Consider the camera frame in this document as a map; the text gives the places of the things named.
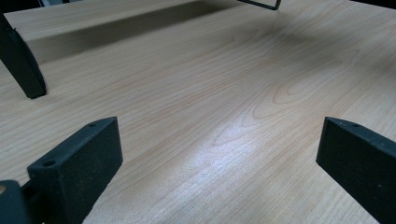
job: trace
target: table surface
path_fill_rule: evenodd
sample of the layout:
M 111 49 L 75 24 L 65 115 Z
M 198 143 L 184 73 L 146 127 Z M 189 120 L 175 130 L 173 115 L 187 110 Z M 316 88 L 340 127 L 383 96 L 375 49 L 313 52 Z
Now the table surface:
M 315 162 L 326 116 L 396 139 L 396 10 L 346 0 L 86 0 L 6 15 L 49 94 L 0 65 L 0 177 L 117 116 L 84 223 L 375 223 Z

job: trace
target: screw hole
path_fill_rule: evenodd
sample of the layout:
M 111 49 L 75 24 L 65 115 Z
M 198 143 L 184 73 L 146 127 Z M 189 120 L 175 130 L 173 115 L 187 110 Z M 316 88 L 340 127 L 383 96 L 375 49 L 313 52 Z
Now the screw hole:
M 7 187 L 4 185 L 0 185 L 0 194 L 4 193 L 6 191 Z
M 55 164 L 56 161 L 46 161 L 43 163 L 44 167 L 50 167 Z

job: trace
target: black plastic part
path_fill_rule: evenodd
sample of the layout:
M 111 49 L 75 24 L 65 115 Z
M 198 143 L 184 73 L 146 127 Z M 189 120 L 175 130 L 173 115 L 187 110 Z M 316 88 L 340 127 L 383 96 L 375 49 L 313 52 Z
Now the black plastic part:
M 273 7 L 273 6 L 265 5 L 263 3 L 258 3 L 258 2 L 251 1 L 251 0 L 238 0 L 238 1 L 239 2 L 248 3 L 248 4 L 251 4 L 251 5 L 256 6 L 256 7 L 264 7 L 264 8 L 271 9 L 271 10 L 278 10 L 279 6 L 280 6 L 280 2 L 281 2 L 281 0 L 276 0 L 276 4 Z
M 396 223 L 396 143 L 326 118 L 317 163 L 380 223 Z
M 17 181 L 0 181 L 0 214 L 2 224 L 32 223 Z
M 116 118 L 91 123 L 27 170 L 52 209 L 47 223 L 82 223 L 122 164 Z
M 388 8 L 396 9 L 395 0 L 351 0 L 351 1 L 370 4 L 378 7 L 388 7 Z
M 0 58 L 27 97 L 35 99 L 47 94 L 35 56 L 3 13 L 0 13 Z

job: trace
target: light wood surface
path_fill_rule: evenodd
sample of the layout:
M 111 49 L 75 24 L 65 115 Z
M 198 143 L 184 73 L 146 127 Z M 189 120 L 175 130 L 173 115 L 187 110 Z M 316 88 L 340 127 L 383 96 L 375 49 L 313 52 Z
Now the light wood surface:
M 117 116 L 124 163 L 85 223 L 375 223 L 315 163 L 325 116 L 396 140 L 396 10 L 112 0 L 7 14 L 49 94 L 0 65 L 0 178 Z

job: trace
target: wood grain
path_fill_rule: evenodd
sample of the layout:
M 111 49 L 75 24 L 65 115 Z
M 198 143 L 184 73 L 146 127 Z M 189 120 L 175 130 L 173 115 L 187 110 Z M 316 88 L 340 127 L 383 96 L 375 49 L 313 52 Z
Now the wood grain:
M 1 179 L 117 116 L 124 164 L 85 223 L 375 223 L 315 158 L 325 116 L 396 140 L 396 11 L 113 0 L 7 17 L 49 95 L 0 66 Z

